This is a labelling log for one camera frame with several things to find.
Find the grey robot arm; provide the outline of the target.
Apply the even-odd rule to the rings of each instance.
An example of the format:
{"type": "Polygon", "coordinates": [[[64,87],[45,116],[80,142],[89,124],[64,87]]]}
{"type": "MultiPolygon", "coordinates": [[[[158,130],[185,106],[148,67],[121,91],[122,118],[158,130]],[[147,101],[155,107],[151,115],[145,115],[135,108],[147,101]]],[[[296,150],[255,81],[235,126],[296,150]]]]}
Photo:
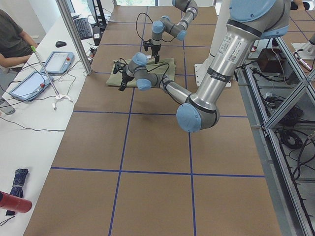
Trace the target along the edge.
{"type": "Polygon", "coordinates": [[[159,62],[159,51],[163,33],[166,32],[174,38],[183,41],[187,34],[189,24],[198,15],[198,6],[194,0],[173,0],[172,4],[177,9],[184,12],[184,16],[181,20],[178,23],[173,23],[168,16],[162,16],[152,24],[152,38],[143,42],[145,51],[151,48],[155,63],[159,62]]]}
{"type": "Polygon", "coordinates": [[[227,16],[227,31],[195,93],[166,74],[149,72],[148,59],[143,53],[136,53],[130,62],[115,62],[113,72],[122,75],[119,89],[124,90],[132,80],[141,91],[159,87],[179,103],[176,118],[184,131],[213,127],[220,118],[216,101],[254,42],[287,33],[290,5],[288,0],[232,0],[222,5],[221,15],[227,16]]]}

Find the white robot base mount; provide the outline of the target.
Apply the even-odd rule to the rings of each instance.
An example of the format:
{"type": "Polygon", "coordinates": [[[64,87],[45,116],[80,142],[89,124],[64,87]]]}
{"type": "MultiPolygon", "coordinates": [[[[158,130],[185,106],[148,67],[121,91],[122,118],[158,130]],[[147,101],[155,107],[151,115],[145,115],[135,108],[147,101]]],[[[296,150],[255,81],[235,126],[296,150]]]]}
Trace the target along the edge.
{"type": "Polygon", "coordinates": [[[209,66],[206,64],[195,64],[194,65],[194,71],[195,71],[195,80],[196,80],[196,85],[199,87],[201,85],[201,82],[207,72],[209,66]]]}

